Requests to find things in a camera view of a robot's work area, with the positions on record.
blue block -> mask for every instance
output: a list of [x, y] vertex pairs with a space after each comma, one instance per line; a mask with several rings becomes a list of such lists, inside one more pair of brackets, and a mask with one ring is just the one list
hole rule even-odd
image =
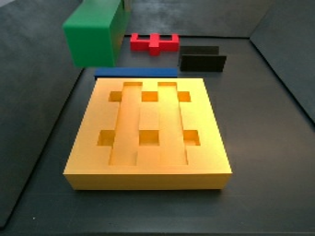
[[178, 77], [178, 68], [99, 68], [95, 79], [99, 77]]

red block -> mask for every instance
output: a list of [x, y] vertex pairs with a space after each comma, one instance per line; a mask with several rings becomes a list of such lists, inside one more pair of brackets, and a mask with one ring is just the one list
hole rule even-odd
[[139, 34], [134, 33], [131, 38], [132, 51], [150, 51], [150, 55], [159, 55], [160, 51], [176, 52], [180, 48], [179, 34], [172, 34], [171, 41], [162, 41], [160, 34], [152, 33], [148, 40], [139, 40]]

toy block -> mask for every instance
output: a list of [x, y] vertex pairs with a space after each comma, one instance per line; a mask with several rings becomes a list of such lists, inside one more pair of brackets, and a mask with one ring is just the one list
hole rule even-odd
[[74, 189], [222, 189], [230, 175], [202, 78], [96, 81], [64, 170]]
[[178, 77], [178, 68], [99, 68], [95, 79], [103, 77]]
[[182, 46], [179, 65], [182, 71], [223, 72], [226, 55], [218, 46]]
[[171, 41], [160, 40], [160, 34], [152, 33], [148, 40], [139, 40], [139, 34], [134, 33], [131, 38], [132, 51], [150, 51], [150, 55], [159, 55], [160, 52], [176, 52], [180, 47], [178, 34], [171, 35]]
[[120, 0], [88, 0], [63, 24], [76, 66], [115, 66], [131, 12]]

